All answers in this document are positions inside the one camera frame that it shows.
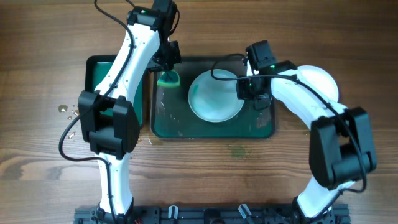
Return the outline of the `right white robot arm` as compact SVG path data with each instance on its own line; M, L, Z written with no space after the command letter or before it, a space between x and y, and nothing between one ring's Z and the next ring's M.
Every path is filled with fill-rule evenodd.
M244 79L255 78L270 78L272 96L310 130L312 178L294 201L300 221L320 221L343 193L364 192L377 166L368 113L339 103L335 80L320 67L271 65L261 72L248 67Z

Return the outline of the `white plate top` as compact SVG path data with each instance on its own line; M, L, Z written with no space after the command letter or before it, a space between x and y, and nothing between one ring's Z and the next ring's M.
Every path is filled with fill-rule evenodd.
M188 91L188 103L202 120L211 123L227 121L237 115L244 100L237 97L236 75L230 71L214 69L194 79Z

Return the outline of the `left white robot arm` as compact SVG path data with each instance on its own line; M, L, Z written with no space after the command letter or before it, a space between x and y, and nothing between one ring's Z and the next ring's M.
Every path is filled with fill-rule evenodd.
M83 91L78 98L83 139L100 168L102 196L95 221L127 223L132 219L128 160L141 128L133 101L147 72L168 72L180 63L178 43L169 41L178 19L174 2L150 9L134 7L109 72L93 91Z

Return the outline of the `white plate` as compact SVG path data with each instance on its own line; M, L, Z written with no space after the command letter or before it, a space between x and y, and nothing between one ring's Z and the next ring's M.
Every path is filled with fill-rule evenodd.
M313 65L298 66L307 81L333 101L339 99L339 89L333 77L324 69Z
M194 79L188 91L188 103L202 120L211 123L227 121L237 115L244 100L237 97L236 75L230 71L214 69Z

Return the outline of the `green yellow sponge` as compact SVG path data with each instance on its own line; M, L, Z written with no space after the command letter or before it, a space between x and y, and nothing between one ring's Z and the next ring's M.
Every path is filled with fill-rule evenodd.
M162 72L157 81L157 86L164 88L176 88L180 86L180 76L175 70Z

